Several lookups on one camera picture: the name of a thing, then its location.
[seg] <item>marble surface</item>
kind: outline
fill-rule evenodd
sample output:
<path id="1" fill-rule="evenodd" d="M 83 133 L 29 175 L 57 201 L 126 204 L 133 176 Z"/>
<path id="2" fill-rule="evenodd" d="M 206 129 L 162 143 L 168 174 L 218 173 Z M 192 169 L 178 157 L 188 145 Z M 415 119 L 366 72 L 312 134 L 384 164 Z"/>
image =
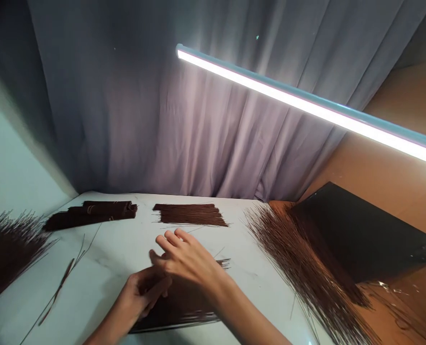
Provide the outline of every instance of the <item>marble surface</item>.
<path id="1" fill-rule="evenodd" d="M 80 345 L 101 322 L 128 275 L 150 265 L 149 250 L 161 249 L 155 238 L 175 225 L 159 223 L 156 203 L 214 203 L 230 223 L 225 227 L 183 227 L 216 259 L 230 258 L 228 273 L 256 307 L 294 344 L 317 344 L 293 290 L 285 284 L 268 258 L 260 251 L 245 226 L 244 210 L 256 200 L 220 199 L 175 195 L 82 194 L 60 210 L 79 206 L 84 200 L 131 200 L 138 205 L 135 219 L 119 220 L 57 231 L 58 242 L 48 255 L 18 278 L 0 295 L 0 344 Z M 36 320 L 57 290 L 72 258 L 84 240 L 90 250 L 66 280 L 45 322 Z M 320 343 L 332 344 L 315 321 Z M 129 335 L 122 344 L 238 344 L 222 322 L 179 330 Z"/>

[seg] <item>gray curtain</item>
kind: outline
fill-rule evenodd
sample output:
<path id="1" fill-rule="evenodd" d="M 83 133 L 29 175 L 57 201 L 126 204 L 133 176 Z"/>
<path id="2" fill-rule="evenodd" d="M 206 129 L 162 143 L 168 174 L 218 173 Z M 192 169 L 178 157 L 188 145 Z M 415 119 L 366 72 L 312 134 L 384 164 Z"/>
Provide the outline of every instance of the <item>gray curtain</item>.
<path id="1" fill-rule="evenodd" d="M 28 6 L 46 127 L 79 192 L 261 200 L 297 200 L 344 131 L 179 61 L 176 44 L 363 109 L 426 13 L 426 0 Z"/>

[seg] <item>light tube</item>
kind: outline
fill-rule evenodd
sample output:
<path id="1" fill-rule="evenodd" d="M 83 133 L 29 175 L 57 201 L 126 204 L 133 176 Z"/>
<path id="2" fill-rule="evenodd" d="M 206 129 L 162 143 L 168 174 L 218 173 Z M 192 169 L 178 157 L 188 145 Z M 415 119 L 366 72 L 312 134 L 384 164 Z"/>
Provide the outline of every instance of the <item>light tube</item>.
<path id="1" fill-rule="evenodd" d="M 279 83 L 181 44 L 180 59 L 265 94 L 285 104 L 426 161 L 426 136 Z"/>

